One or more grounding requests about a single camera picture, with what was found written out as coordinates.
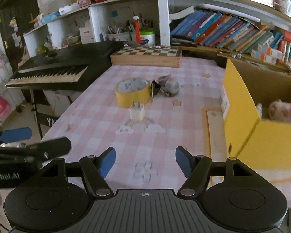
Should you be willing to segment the black stapler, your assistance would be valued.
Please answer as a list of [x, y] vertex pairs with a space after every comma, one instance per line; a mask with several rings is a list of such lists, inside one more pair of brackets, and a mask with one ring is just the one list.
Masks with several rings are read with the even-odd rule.
[[196, 47], [194, 41], [181, 39], [181, 38], [171, 38], [170, 43], [172, 46], [185, 46], [185, 47]]

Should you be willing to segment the black Yamaha keyboard piano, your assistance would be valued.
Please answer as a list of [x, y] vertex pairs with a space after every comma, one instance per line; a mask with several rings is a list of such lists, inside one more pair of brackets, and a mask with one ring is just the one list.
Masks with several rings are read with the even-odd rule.
[[122, 42], [105, 41], [36, 55], [14, 72], [6, 87], [84, 91], [111, 67], [111, 54], [122, 48]]

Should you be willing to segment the white power adapter plug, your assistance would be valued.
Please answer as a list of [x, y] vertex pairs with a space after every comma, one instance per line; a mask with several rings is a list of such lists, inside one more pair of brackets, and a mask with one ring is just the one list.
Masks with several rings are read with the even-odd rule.
[[129, 113], [132, 120], [142, 121], [145, 117], [145, 107], [140, 102], [132, 102]]

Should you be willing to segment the pink checkered tablecloth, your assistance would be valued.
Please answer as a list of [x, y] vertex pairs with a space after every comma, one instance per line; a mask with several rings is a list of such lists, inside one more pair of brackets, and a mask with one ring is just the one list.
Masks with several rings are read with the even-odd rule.
[[[214, 61], [183, 58], [179, 68], [112, 66], [61, 115], [44, 138], [68, 137], [72, 149], [66, 160], [98, 155], [108, 147], [117, 153], [107, 180], [111, 188], [173, 188], [185, 180], [175, 150], [225, 160], [227, 148], [222, 109], [226, 68]], [[132, 77], [174, 76], [180, 85], [174, 97], [156, 96], [145, 107], [142, 121], [132, 120], [119, 107], [115, 85]], [[291, 170], [254, 169], [287, 198], [291, 207]]]

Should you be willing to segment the green lid white jar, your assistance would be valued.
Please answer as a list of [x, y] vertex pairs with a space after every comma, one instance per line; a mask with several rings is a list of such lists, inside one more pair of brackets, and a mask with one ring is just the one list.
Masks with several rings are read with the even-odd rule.
[[154, 46], [156, 43], [154, 29], [141, 30], [140, 38], [141, 38], [141, 43], [140, 43], [141, 45]]

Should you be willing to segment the yellow tape roll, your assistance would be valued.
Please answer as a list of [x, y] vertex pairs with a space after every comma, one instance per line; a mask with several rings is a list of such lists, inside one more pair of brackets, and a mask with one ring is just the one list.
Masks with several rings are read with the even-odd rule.
[[151, 99], [151, 83], [144, 78], [132, 77], [119, 81], [114, 88], [119, 107], [130, 108], [132, 103], [146, 105]]

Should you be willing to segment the white pen holder cup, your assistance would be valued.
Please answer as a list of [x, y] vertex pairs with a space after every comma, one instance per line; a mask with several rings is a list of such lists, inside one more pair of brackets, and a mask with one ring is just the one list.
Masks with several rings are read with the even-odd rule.
[[118, 33], [118, 34], [109, 34], [109, 40], [111, 41], [131, 41], [130, 32]]

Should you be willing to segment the keyboard stand black frame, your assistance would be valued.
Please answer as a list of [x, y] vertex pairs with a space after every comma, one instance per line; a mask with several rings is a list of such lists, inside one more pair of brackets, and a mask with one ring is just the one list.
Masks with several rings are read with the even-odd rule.
[[40, 138], [44, 136], [42, 126], [52, 127], [73, 102], [59, 90], [30, 90], [30, 98]]

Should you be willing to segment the white wooden bookshelf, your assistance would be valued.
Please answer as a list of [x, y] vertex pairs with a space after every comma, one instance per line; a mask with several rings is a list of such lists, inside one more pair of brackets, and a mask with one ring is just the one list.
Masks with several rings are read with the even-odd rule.
[[99, 42], [100, 34], [106, 32], [109, 25], [124, 24], [136, 14], [154, 21], [158, 45], [169, 45], [169, 14], [190, 5], [228, 12], [291, 32], [289, 16], [250, 0], [107, 0], [63, 14], [24, 34], [23, 37], [29, 56], [33, 57], [37, 54], [38, 47], [45, 43], [47, 35], [50, 36], [53, 48], [61, 48], [68, 34], [79, 30], [79, 27], [73, 27], [72, 24], [80, 22], [82, 26], [84, 25], [85, 19], [82, 15], [86, 15], [90, 21], [93, 40]]

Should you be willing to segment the pink plush pig toy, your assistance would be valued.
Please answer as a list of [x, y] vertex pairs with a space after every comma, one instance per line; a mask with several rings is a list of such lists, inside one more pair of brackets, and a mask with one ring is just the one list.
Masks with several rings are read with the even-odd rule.
[[291, 103], [278, 99], [269, 106], [269, 117], [272, 120], [291, 124]]

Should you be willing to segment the grey plush mouse toy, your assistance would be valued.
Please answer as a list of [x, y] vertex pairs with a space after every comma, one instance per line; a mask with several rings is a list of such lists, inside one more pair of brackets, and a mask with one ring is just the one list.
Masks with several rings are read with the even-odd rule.
[[171, 73], [159, 77], [157, 83], [160, 86], [160, 92], [168, 97], [175, 96], [179, 93], [179, 82]]

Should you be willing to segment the orange white small box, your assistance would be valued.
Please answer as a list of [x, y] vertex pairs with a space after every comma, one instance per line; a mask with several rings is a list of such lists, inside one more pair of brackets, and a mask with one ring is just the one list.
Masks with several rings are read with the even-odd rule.
[[283, 53], [279, 50], [275, 50], [273, 48], [270, 48], [269, 46], [264, 46], [261, 44], [258, 44], [258, 52], [275, 57], [277, 59], [282, 59]]

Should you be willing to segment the wooden chess board box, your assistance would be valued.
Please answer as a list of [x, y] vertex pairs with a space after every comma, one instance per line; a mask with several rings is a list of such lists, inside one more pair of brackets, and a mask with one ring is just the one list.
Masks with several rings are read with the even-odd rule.
[[179, 68], [182, 49], [178, 47], [125, 46], [111, 55], [112, 65]]

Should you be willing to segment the black binder clip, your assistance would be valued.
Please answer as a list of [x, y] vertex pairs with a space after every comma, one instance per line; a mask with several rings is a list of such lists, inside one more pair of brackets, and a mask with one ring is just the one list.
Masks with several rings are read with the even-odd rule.
[[150, 86], [151, 97], [154, 97], [155, 95], [157, 95], [160, 92], [160, 89], [161, 89], [161, 85], [159, 85], [155, 80], [153, 80]]

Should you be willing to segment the red white ornament stick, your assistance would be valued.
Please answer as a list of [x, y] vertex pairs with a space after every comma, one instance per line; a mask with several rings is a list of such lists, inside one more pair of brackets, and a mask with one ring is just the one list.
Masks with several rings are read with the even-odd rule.
[[140, 28], [139, 28], [139, 16], [135, 15], [133, 17], [134, 28], [135, 28], [135, 40], [138, 44], [141, 43]]

